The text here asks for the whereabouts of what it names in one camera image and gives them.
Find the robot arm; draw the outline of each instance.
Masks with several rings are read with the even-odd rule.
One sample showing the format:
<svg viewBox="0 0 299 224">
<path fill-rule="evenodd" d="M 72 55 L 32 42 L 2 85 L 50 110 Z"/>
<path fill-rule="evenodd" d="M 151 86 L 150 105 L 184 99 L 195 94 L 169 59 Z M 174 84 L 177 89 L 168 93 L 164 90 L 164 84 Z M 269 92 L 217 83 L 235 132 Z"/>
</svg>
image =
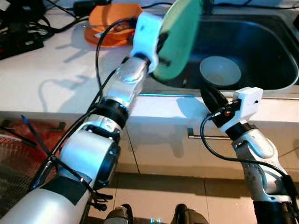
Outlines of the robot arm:
<svg viewBox="0 0 299 224">
<path fill-rule="evenodd" d="M 116 70 L 104 99 L 91 108 L 93 113 L 61 150 L 60 161 L 79 174 L 93 190 L 107 186 L 112 179 L 120 154 L 118 142 L 122 129 L 142 90 L 145 76 L 157 65 L 156 47 L 161 25 L 160 17 L 148 13 L 139 16 L 131 57 Z M 146 42 L 140 39 L 144 36 L 148 37 Z M 60 167 L 53 180 L 25 195 L 0 223 L 79 223 L 91 196 L 81 182 Z M 97 203 L 97 208 L 105 210 L 106 205 Z"/>
<path fill-rule="evenodd" d="M 203 142 L 214 155 L 242 163 L 258 224 L 295 224 L 298 212 L 295 198 L 298 193 L 292 179 L 280 165 L 274 144 L 247 122 L 257 112 L 262 93 L 262 89 L 246 87 L 236 91 L 233 101 L 228 103 L 216 89 L 202 89 L 203 99 L 215 115 L 211 119 L 233 141 L 237 159 L 221 156 L 210 148 L 204 138 Z"/>
</svg>

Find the cabinet handle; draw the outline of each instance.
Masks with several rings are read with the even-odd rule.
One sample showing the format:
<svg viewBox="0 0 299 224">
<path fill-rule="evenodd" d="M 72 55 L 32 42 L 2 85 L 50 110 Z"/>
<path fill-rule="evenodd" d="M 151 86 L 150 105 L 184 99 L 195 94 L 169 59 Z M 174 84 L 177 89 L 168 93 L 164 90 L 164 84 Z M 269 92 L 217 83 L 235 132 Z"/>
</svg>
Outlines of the cabinet handle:
<svg viewBox="0 0 299 224">
<path fill-rule="evenodd" d="M 4 120 L 1 126 L 8 129 L 8 130 L 14 130 L 14 128 L 12 127 L 12 123 L 13 123 L 13 121 Z M 49 128 L 48 131 L 49 132 L 63 132 L 65 127 L 66 127 L 65 122 L 59 122 L 58 127 Z"/>
<path fill-rule="evenodd" d="M 188 138 L 189 139 L 201 139 L 200 135 L 194 135 L 193 128 L 187 128 Z M 231 140 L 229 137 L 226 136 L 213 136 L 213 135 L 206 135 L 205 139 L 213 139 L 213 140 Z"/>
</svg>

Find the white bowl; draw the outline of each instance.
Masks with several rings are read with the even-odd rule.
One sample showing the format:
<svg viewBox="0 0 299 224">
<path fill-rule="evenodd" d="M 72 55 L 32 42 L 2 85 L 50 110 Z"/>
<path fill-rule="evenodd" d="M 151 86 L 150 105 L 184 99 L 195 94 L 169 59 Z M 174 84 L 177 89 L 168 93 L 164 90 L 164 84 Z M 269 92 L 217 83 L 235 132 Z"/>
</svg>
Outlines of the white bowl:
<svg viewBox="0 0 299 224">
<path fill-rule="evenodd" d="M 207 57 L 202 60 L 199 69 L 206 81 L 218 86 L 236 84 L 241 78 L 239 66 L 226 57 Z"/>
</svg>

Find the metal drawer handle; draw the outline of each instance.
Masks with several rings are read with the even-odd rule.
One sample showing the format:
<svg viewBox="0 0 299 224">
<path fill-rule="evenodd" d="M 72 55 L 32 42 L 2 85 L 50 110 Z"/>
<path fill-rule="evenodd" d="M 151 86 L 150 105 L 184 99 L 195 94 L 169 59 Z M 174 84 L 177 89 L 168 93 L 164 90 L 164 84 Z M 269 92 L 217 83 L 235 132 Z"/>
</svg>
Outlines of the metal drawer handle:
<svg viewBox="0 0 299 224">
<path fill-rule="evenodd" d="M 194 135 L 193 128 L 189 127 L 187 128 L 188 132 L 188 138 L 189 139 L 201 139 L 200 135 Z M 213 140 L 231 140 L 229 137 L 225 136 L 213 136 L 213 135 L 207 135 L 205 136 L 206 139 L 213 139 Z"/>
</svg>

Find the electrical cord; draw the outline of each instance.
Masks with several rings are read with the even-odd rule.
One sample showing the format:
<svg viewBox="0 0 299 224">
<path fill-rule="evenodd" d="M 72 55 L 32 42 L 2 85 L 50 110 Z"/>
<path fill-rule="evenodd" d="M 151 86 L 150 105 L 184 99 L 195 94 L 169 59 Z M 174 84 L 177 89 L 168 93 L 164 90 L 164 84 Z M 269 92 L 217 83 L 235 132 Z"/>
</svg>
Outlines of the electrical cord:
<svg viewBox="0 0 299 224">
<path fill-rule="evenodd" d="M 114 73 L 116 72 L 116 69 L 114 69 L 110 74 L 109 76 L 106 78 L 106 80 L 104 81 L 103 85 L 102 85 L 102 90 L 104 90 L 105 86 L 107 85 L 108 81 L 111 79 L 111 77 L 114 75 Z M 97 100 L 99 99 L 99 96 L 100 96 L 100 91 L 98 91 L 97 95 L 94 97 L 92 103 L 90 104 L 89 108 L 87 111 L 89 111 L 92 106 L 97 102 Z"/>
<path fill-rule="evenodd" d="M 241 162 L 241 163 L 250 163 L 250 164 L 256 164 L 256 165 L 262 165 L 262 166 L 269 167 L 269 168 L 275 170 L 276 172 L 278 172 L 279 174 L 281 174 L 282 182 L 284 184 L 286 192 L 287 192 L 287 194 L 289 195 L 289 197 L 291 198 L 291 201 L 292 201 L 292 207 L 293 207 L 293 210 L 294 210 L 293 215 L 299 223 L 299 210 L 298 210 L 298 205 L 297 205 L 297 201 L 296 201 L 296 198 L 298 197 L 298 193 L 297 193 L 297 190 L 294 186 L 294 183 L 293 183 L 293 181 L 292 181 L 292 179 L 289 175 L 284 173 L 278 167 L 276 167 L 272 164 L 268 164 L 266 162 L 255 161 L 255 160 L 246 160 L 246 159 L 237 159 L 237 158 L 223 156 L 223 155 L 217 153 L 216 151 L 214 151 L 211 148 L 211 146 L 208 144 L 208 142 L 206 141 L 205 132 L 204 132 L 205 125 L 209 120 L 211 120 L 212 118 L 214 118 L 214 117 L 216 117 L 220 114 L 221 114 L 221 112 L 215 112 L 213 114 L 208 114 L 208 115 L 205 116 L 205 118 L 203 119 L 203 121 L 201 123 L 201 125 L 200 125 L 200 136 L 201 136 L 201 140 L 202 140 L 202 143 L 204 144 L 204 146 L 208 149 L 208 151 L 210 153 L 212 153 L 213 155 L 215 155 L 216 157 L 218 157 L 220 159 L 227 160 L 227 161 L 232 161 L 232 162 Z"/>
<path fill-rule="evenodd" d="M 170 2 L 157 2 L 154 4 L 148 5 L 148 6 L 142 6 L 141 8 L 146 9 L 146 8 L 151 8 L 151 7 L 158 6 L 158 5 L 170 5 L 171 6 L 172 4 L 173 3 L 170 3 Z"/>
<path fill-rule="evenodd" d="M 247 0 L 246 2 L 243 3 L 243 6 L 248 5 L 250 2 L 252 2 L 252 0 Z"/>
<path fill-rule="evenodd" d="M 60 10 L 64 11 L 65 13 L 67 13 L 68 15 L 71 15 L 72 17 L 74 17 L 75 19 L 77 18 L 73 13 L 70 13 L 67 9 L 57 5 L 56 3 L 54 3 L 51 0 L 46 0 L 47 2 L 49 2 L 50 4 L 54 5 L 55 7 L 59 8 Z"/>
<path fill-rule="evenodd" d="M 6 127 L 0 126 L 0 129 L 3 130 L 3 131 L 6 131 L 7 133 L 10 133 L 10 134 L 16 136 L 19 139 L 21 139 L 21 141 L 23 143 L 25 143 L 26 145 L 29 145 L 29 146 L 31 146 L 33 148 L 36 148 L 36 143 L 35 142 L 33 142 L 33 141 L 31 141 L 31 140 L 29 140 L 29 139 L 27 139 L 27 138 L 25 138 L 25 137 L 17 134 L 16 132 L 14 132 L 12 130 L 7 129 Z"/>
<path fill-rule="evenodd" d="M 86 112 L 85 114 L 83 114 L 81 117 L 79 117 L 70 127 L 69 129 L 63 134 L 63 136 L 59 139 L 59 141 L 56 143 L 56 145 L 53 147 L 52 150 L 52 154 L 56 154 L 56 152 L 60 149 L 60 147 L 62 146 L 62 144 L 64 143 L 64 141 L 70 137 L 73 133 L 74 130 L 76 130 L 81 123 L 88 117 L 90 116 L 93 112 L 95 111 L 95 109 L 90 110 L 88 112 Z"/>
<path fill-rule="evenodd" d="M 98 85 L 99 85 L 99 98 L 102 99 L 103 97 L 103 88 L 102 88 L 102 83 L 101 83 L 101 79 L 100 79 L 100 67 L 99 67 L 99 55 L 100 55 L 100 47 L 104 41 L 105 36 L 108 34 L 108 32 L 115 26 L 127 22 L 129 24 L 132 24 L 133 22 L 136 22 L 136 18 L 130 18 L 130 19 L 123 19 L 123 20 L 118 20 L 114 23 L 112 23 L 110 26 L 107 27 L 107 29 L 101 34 L 101 37 L 99 39 L 99 42 L 97 44 L 97 48 L 96 48 L 96 54 L 95 54 L 95 69 L 96 69 L 96 77 L 97 77 L 97 81 L 98 81 Z"/>
<path fill-rule="evenodd" d="M 54 34 L 58 34 L 58 33 L 61 33 L 61 32 L 64 32 L 64 31 L 68 30 L 69 28 L 71 28 L 72 26 L 74 26 L 77 23 L 80 23 L 82 21 L 87 21 L 88 17 L 86 17 L 86 16 L 79 17 L 79 18 L 75 19 L 73 22 L 67 24 L 66 26 L 64 26 L 62 28 L 53 28 L 50 25 L 50 22 L 49 22 L 49 20 L 46 17 L 41 17 L 40 19 L 42 21 L 44 21 L 46 23 L 46 25 L 40 24 L 38 22 L 30 22 L 29 24 L 30 25 L 34 25 L 34 26 L 33 27 L 29 27 L 29 28 L 31 30 L 34 30 L 34 29 L 44 29 L 44 30 L 49 31 L 50 33 L 52 33 L 54 35 Z"/>
<path fill-rule="evenodd" d="M 218 3 L 214 4 L 214 7 L 248 7 L 248 8 L 263 8 L 263 9 L 277 9 L 277 10 L 285 10 L 285 9 L 296 9 L 299 8 L 299 6 L 293 6 L 293 7 L 276 7 L 276 6 L 258 6 L 258 5 L 244 5 L 244 4 L 232 4 L 232 3 Z"/>
<path fill-rule="evenodd" d="M 70 168 L 68 165 L 66 165 L 64 162 L 62 162 L 60 159 L 58 159 L 53 153 L 51 153 L 48 148 L 46 147 L 46 145 L 44 144 L 43 140 L 41 139 L 41 137 L 37 134 L 37 132 L 35 131 L 35 129 L 33 128 L 33 126 L 30 124 L 29 120 L 27 120 L 27 118 L 25 116 L 21 116 L 22 120 L 24 121 L 24 123 L 26 124 L 26 126 L 29 128 L 30 132 L 33 134 L 33 136 L 35 137 L 35 139 L 37 140 L 38 144 L 41 146 L 41 148 L 43 149 L 43 151 L 48 155 L 48 157 L 50 157 L 50 159 L 59 164 L 60 166 L 62 166 L 64 169 L 66 169 L 68 172 L 70 172 L 74 177 L 76 177 L 83 186 L 86 187 L 86 189 L 91 193 L 92 198 L 94 200 L 95 205 L 98 204 L 98 199 L 95 195 L 95 192 L 93 191 L 93 189 L 89 186 L 89 184 L 84 180 L 84 178 L 82 176 L 80 176 L 76 171 L 74 171 L 72 168 Z"/>
<path fill-rule="evenodd" d="M 272 165 L 272 164 L 268 164 L 266 162 L 262 162 L 262 161 L 255 161 L 255 160 L 246 160 L 246 159 L 237 159 L 237 158 L 232 158 L 232 157 L 226 157 L 223 155 L 218 154 L 217 152 L 215 152 L 210 145 L 208 144 L 208 142 L 206 141 L 205 138 L 205 125 L 206 123 L 211 120 L 213 117 L 216 117 L 218 115 L 220 115 L 221 113 L 213 113 L 213 114 L 208 114 L 206 115 L 206 117 L 203 119 L 201 125 L 200 125 L 200 135 L 201 135 L 201 140 L 202 143 L 204 144 L 204 146 L 209 150 L 210 153 L 212 153 L 213 155 L 217 156 L 220 159 L 223 160 L 227 160 L 227 161 L 232 161 L 232 162 L 242 162 L 242 163 L 250 163 L 250 164 L 256 164 L 256 165 L 263 165 L 266 167 L 269 167 L 273 170 L 275 170 L 276 172 L 278 172 L 281 176 L 287 176 L 287 174 L 285 174 L 281 169 L 277 168 L 276 166 Z"/>
</svg>

